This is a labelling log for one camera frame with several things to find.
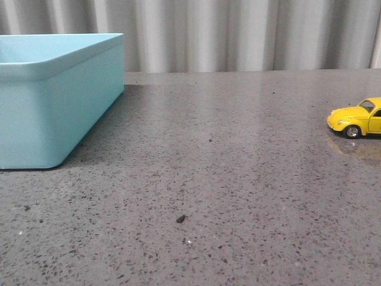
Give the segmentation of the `yellow toy beetle car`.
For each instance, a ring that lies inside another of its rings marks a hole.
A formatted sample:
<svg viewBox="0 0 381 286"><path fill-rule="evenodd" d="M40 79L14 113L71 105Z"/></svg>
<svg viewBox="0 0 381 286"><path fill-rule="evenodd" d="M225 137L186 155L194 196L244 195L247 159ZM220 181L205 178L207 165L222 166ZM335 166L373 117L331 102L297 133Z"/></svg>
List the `yellow toy beetle car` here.
<svg viewBox="0 0 381 286"><path fill-rule="evenodd" d="M333 110L327 117L327 124L347 139L380 135L380 97L366 98L355 106Z"/></svg>

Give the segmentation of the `light blue plastic box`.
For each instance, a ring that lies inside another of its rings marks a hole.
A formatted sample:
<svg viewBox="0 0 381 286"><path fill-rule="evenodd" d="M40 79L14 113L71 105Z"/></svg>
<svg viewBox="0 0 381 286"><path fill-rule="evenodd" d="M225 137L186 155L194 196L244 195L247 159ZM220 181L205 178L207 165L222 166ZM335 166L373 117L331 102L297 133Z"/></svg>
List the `light blue plastic box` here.
<svg viewBox="0 0 381 286"><path fill-rule="evenodd" d="M121 33L1 36L1 168L60 165L124 90Z"/></svg>

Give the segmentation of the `small black debris chip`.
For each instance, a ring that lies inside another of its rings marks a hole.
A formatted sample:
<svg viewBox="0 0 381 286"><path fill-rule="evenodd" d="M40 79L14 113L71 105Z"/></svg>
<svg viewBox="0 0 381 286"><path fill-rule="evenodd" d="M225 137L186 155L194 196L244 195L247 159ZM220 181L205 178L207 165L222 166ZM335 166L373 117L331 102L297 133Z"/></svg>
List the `small black debris chip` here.
<svg viewBox="0 0 381 286"><path fill-rule="evenodd" d="M182 223L184 220L185 220L185 218L186 218L186 215L184 214L184 215L181 215L181 216L179 216L177 219L176 219L176 222L177 223Z"/></svg>

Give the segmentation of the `white pleated curtain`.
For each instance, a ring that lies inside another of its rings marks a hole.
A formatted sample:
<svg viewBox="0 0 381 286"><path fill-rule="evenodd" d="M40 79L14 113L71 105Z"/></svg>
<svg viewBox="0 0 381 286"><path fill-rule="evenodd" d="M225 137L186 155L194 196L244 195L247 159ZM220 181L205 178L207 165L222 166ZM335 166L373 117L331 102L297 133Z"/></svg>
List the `white pleated curtain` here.
<svg viewBox="0 0 381 286"><path fill-rule="evenodd" d="M2 1L1 33L123 33L127 72L380 67L379 1Z"/></svg>

